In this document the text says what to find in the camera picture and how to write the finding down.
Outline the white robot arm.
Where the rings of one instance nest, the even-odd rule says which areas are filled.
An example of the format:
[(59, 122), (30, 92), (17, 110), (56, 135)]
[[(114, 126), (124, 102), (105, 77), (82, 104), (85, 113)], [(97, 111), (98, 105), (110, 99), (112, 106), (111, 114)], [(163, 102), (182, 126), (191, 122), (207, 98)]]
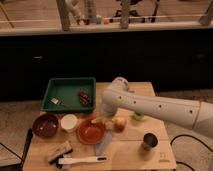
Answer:
[(129, 83), (123, 77), (115, 78), (103, 90), (101, 100), (101, 113), (104, 116), (114, 116), (122, 108), (213, 138), (212, 103), (131, 93)]

